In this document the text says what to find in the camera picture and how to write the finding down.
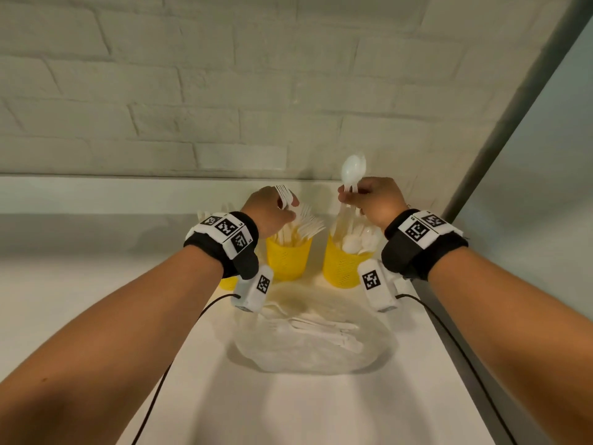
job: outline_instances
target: clear plastic bag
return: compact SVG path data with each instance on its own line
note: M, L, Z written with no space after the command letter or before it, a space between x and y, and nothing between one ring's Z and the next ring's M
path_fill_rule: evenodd
M372 364L391 341L370 311L336 292L274 284L261 314L238 311L235 344L275 373L344 374Z

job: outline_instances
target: yellow plastic container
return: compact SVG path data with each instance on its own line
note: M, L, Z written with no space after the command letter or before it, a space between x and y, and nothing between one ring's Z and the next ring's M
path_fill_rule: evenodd
M331 239L327 240L326 256L323 260L323 276L327 282L340 289L351 289L360 284L358 265L370 259L373 252L348 254L339 249Z
M298 247L283 247L272 239L266 239L267 264L274 270L274 278L293 281L300 278L307 267L313 238Z
M235 290L237 281L239 281L238 276L231 276L230 278L223 278L223 279L221 279L220 283L218 283L218 286L222 290L228 290L230 292L230 291Z

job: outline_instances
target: wrist tracker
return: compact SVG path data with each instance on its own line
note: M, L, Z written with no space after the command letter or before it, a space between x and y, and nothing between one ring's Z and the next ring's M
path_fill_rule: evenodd
M243 212L212 214L187 233L184 247L193 245L220 261L223 278L240 275L251 279L259 271L255 254L259 232L255 222Z
M387 270L408 279L428 280L447 253L467 247L463 232L427 210L408 209L385 229L389 242L381 252Z

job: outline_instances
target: forearm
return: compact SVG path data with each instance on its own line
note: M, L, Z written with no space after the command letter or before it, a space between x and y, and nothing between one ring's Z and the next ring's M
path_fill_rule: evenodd
M87 309L0 384L0 430L18 439L35 424L31 441L114 443L221 277L218 261L186 247Z
M429 274L472 349L560 443L593 440L593 323L467 248Z

